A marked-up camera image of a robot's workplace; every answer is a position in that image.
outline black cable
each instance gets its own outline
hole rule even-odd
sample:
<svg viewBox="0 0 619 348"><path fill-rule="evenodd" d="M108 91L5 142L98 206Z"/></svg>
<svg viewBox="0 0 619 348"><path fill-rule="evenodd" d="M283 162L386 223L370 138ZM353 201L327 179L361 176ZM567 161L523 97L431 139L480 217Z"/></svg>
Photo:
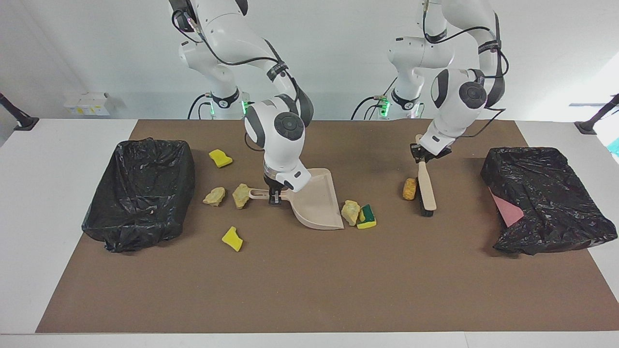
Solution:
<svg viewBox="0 0 619 348"><path fill-rule="evenodd" d="M507 109L493 109L493 108L484 108L484 109L490 110L490 111L498 111L498 113L490 121L488 121L488 123L486 123L486 125L479 132L477 132L475 135L473 135L473 136L459 136L458 139L460 139L462 137L472 138L472 137L478 136L479 134L481 134L483 131L486 130L486 128L490 125L490 123L492 123L492 121L496 120L496 118L499 117L500 114L504 113L505 110L507 110Z"/></svg>
<svg viewBox="0 0 619 348"><path fill-rule="evenodd" d="M192 39L191 37L189 37L189 35L187 35L183 29L180 29L179 26L176 24L176 21L174 21L174 19L176 18L176 14L180 13L182 14L183 11L181 10L176 10L174 11L174 13L172 13L172 25L174 25L174 28L176 28L181 34L183 34L186 38L190 39L191 41L193 41L194 43L200 43L200 41L196 41L194 39Z"/></svg>
<svg viewBox="0 0 619 348"><path fill-rule="evenodd" d="M377 109L379 108L379 105L370 105L370 107L365 111L365 116L363 117L363 120L367 120L368 119L368 113L370 112L371 109Z"/></svg>
<svg viewBox="0 0 619 348"><path fill-rule="evenodd" d="M284 70L286 72L286 75L288 76L288 78L290 79L290 81L292 81L292 85L295 86L295 92L297 94L297 97L295 98L295 103L299 101L299 85L297 84L297 80L292 77L290 75L290 73L288 73L287 70Z"/></svg>
<svg viewBox="0 0 619 348"><path fill-rule="evenodd" d="M473 30L486 30L486 31L489 31L489 32L492 31L492 30L490 30L487 27L472 27L472 28L465 29L465 30L463 30L463 31L461 31L461 32L459 32L459 33L457 33L455 35L451 35L448 38L444 38L444 39L442 39L440 41L430 41L430 36L428 35L428 33L425 30L425 19L426 19L426 13L424 12L423 13L423 37L425 37L425 39L429 43L432 43L432 44L438 44L438 43L443 43L443 42L449 41L449 40L453 39L454 37L458 37L458 36L460 36L460 35L462 35L464 33L468 33L468 32L471 32Z"/></svg>
<svg viewBox="0 0 619 348"><path fill-rule="evenodd" d="M248 137L248 136L249 136L249 134L245 133L245 145L247 145L247 147L249 147L249 149L250 149L250 150L252 150L252 151L256 151L256 152L264 152L264 149L257 150L257 149L254 149L253 147L251 147L251 146L249 145L249 142L247 141L247 137Z"/></svg>
<svg viewBox="0 0 619 348"><path fill-rule="evenodd" d="M198 108L197 108L197 117L198 117L198 119L199 119L199 120L201 120L201 119L202 119L202 114L201 114L201 111L202 111L202 107L203 107L204 105L208 105L208 106L210 106L210 103L209 103L209 102L205 102L205 103L200 104L200 106L198 106Z"/></svg>
<svg viewBox="0 0 619 348"><path fill-rule="evenodd" d="M189 15L187 14L187 12L183 12L181 10L176 10L172 13L172 23L174 25L174 28L176 28L179 32L183 33L183 35L185 35L185 37L189 38L191 41L195 42L195 43L199 43L196 40L193 40L192 38L190 38L187 34L185 34L185 32L179 28L179 26L176 24L176 22L174 21L174 18L176 17L176 14L182 14L184 15L188 20L189 20ZM275 58L271 58L271 57L257 57L257 58L251 58L251 59L247 59L244 61L240 61L240 62L236 62L236 63L230 63L230 62L226 62L223 59L219 58L219 56L217 56L217 54L215 53L215 51L213 50L213 48L210 46L209 42L206 40L206 37L204 37L203 34L201 33L197 33L200 38L202 39L202 41L206 44L206 47L208 47L209 51L213 54L213 56L215 57L215 59L217 59L220 63L222 63L223 65L227 65L227 66L239 66L239 65L244 65L244 64L249 64L249 63L253 63L255 61L273 61L277 64L281 63L280 61L278 61Z"/></svg>
<svg viewBox="0 0 619 348"><path fill-rule="evenodd" d="M355 115L357 114L357 111L359 111L361 106L363 106L363 104L365 104L366 102L369 102L372 99L374 99L374 97L367 97L367 98L363 99L363 101L361 103L359 103L359 105L357 105L357 108L352 113L352 117L350 118L350 120L353 121L355 119Z"/></svg>
<svg viewBox="0 0 619 348"><path fill-rule="evenodd" d="M423 37L425 38L425 40L427 42L432 43L432 44L439 44L439 43L443 43L443 42L449 41L449 40L451 40L451 39L453 39L453 38L455 38L455 37L457 37L459 35L471 32L473 30L486 30L488 32L492 32L492 30L490 30L488 27L472 27L472 28L465 29L465 30L463 30L463 31L461 31L461 32L459 32L459 33L457 33L455 35L451 35L448 38L444 38L444 39L442 39L440 41L430 41L430 36L428 35L428 33L425 30L425 21L426 21L426 13L424 12L423 13ZM504 77L505 75L507 75L507 73L509 71L509 60L507 59L505 54L503 54L503 51L501 51L500 48L498 48L497 51L498 51L498 54L499 54L499 64L501 65L501 74L500 75L494 75L494 76L485 76L486 79L500 79L500 78ZM506 65L505 71L503 71L503 63L501 63L501 59L505 60L505 65Z"/></svg>
<svg viewBox="0 0 619 348"><path fill-rule="evenodd" d="M187 120L191 120L191 113L193 112L193 108L196 107L196 104L202 98L206 98L206 95L200 94L200 96L194 100L193 104L191 104L191 108L189 108L189 113L187 114Z"/></svg>
<svg viewBox="0 0 619 348"><path fill-rule="evenodd" d="M505 56L505 54L503 54L503 51L501 51L501 49L498 50L498 54L499 54L499 64L501 64L501 74L500 75L494 75L494 76L484 76L484 78L486 79L500 79L503 76L507 75L508 71L509 71L509 61L507 60L507 57ZM503 71L503 63L502 61L505 61L505 71Z"/></svg>
<svg viewBox="0 0 619 348"><path fill-rule="evenodd" d="M385 90L385 93L383 93L383 95L387 95L387 93L389 92L389 90L391 89L391 87L393 87L394 84L396 84L397 81L397 77L395 79L393 79L393 81L391 81L391 84L389 85L389 87L387 87L387 90ZM378 103L376 103L376 107L379 107L381 104L380 101L378 101ZM372 120L372 118L374 117L374 111L376 111L376 109L372 110L372 115L370 115L370 121Z"/></svg>

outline white table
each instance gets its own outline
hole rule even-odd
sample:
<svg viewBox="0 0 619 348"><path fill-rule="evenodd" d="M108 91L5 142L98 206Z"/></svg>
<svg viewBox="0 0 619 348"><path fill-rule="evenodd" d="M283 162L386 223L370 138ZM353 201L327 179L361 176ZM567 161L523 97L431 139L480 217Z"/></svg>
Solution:
<svg viewBox="0 0 619 348"><path fill-rule="evenodd" d="M619 347L614 333L34 334L69 262L115 145L134 120L41 120L0 147L0 347ZM530 146L564 153L619 223L619 165L569 123L518 122ZM619 298L619 242L591 249Z"/></svg>

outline yellow rock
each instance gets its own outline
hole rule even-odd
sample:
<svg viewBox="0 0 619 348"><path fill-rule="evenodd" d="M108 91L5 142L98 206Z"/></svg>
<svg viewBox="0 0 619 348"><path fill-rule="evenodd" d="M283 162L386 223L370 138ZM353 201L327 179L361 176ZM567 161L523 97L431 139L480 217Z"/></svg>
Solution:
<svg viewBox="0 0 619 348"><path fill-rule="evenodd" d="M247 201L249 201L249 187L245 184L240 184L232 193L232 197L234 198L236 208L242 209L245 207L245 204L247 204Z"/></svg>
<svg viewBox="0 0 619 348"><path fill-rule="evenodd" d="M202 201L204 204L209 204L214 207L219 207L219 204L223 201L223 198L226 196L226 189L223 187L214 188L206 198Z"/></svg>
<svg viewBox="0 0 619 348"><path fill-rule="evenodd" d="M417 180L406 179L406 183L404 184L404 191L402 192L402 197L407 201L412 201L415 199L415 193L417 193Z"/></svg>
<svg viewBox="0 0 619 348"><path fill-rule="evenodd" d="M355 201L346 201L344 207L342 208L342 216L348 221L351 226L357 224L357 219L359 218L359 212L361 211L361 207Z"/></svg>
<svg viewBox="0 0 619 348"><path fill-rule="evenodd" d="M222 168L232 163L232 159L219 149L209 152L209 157L215 162L217 168Z"/></svg>
<svg viewBox="0 0 619 348"><path fill-rule="evenodd" d="M238 253L243 246L243 240L236 234L236 227L230 227L230 230L223 236L222 242L230 245Z"/></svg>

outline dustpan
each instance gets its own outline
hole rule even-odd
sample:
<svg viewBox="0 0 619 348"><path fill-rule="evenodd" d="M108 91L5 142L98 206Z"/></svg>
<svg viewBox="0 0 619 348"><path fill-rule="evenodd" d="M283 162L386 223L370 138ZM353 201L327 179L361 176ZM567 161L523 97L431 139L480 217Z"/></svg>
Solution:
<svg viewBox="0 0 619 348"><path fill-rule="evenodd" d="M333 177L328 169L309 169L311 179L299 192L283 191L280 198L290 202L297 219L314 230L342 230L342 216L335 196ZM250 189L251 199L269 199L269 191Z"/></svg>

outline black trash bag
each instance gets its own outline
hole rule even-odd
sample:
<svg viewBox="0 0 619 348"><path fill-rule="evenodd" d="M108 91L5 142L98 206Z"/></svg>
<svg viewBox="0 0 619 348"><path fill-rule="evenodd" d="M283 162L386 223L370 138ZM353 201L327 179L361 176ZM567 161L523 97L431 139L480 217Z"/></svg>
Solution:
<svg viewBox="0 0 619 348"><path fill-rule="evenodd" d="M522 209L524 218L503 230L494 248L505 253L557 253L617 239L617 230L597 208L557 149L492 149L482 177L492 193Z"/></svg>
<svg viewBox="0 0 619 348"><path fill-rule="evenodd" d="M183 232L196 175L189 144L148 138L116 146L82 230L113 253L137 251Z"/></svg>

